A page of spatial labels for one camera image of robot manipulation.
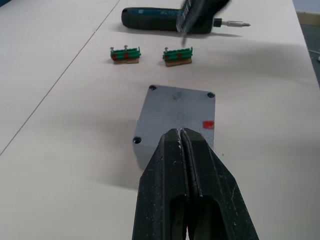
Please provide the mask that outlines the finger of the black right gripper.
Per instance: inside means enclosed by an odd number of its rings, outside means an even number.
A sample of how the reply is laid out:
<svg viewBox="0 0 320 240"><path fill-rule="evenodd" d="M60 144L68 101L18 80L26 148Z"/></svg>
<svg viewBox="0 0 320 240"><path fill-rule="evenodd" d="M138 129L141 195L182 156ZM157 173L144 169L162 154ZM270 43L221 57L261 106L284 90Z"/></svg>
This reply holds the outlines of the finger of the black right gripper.
<svg viewBox="0 0 320 240"><path fill-rule="evenodd" d="M213 17L223 10L229 0L193 0L191 3L191 15L196 23L210 21Z"/></svg>
<svg viewBox="0 0 320 240"><path fill-rule="evenodd" d="M187 37L191 31L190 13L192 11L192 1L184 0L181 4L179 14L176 19L176 29L181 35L181 46L186 45Z"/></svg>

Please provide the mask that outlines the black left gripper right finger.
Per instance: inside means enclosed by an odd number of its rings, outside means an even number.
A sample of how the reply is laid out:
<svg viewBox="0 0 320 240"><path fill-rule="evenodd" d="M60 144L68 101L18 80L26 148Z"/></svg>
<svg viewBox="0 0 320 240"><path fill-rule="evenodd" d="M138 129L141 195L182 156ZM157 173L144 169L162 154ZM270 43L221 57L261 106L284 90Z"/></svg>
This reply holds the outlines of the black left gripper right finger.
<svg viewBox="0 0 320 240"><path fill-rule="evenodd" d="M236 179L204 137L180 131L190 190L191 240L257 240L258 234Z"/></svg>

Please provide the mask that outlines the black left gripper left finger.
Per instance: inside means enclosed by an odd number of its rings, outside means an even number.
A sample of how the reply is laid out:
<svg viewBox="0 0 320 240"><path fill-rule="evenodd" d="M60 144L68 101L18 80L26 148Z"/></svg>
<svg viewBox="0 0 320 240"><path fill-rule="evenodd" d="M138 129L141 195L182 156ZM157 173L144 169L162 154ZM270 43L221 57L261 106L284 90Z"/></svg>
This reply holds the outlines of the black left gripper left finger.
<svg viewBox="0 0 320 240"><path fill-rule="evenodd" d="M132 239L184 240L188 183L179 133L163 134L139 180Z"/></svg>

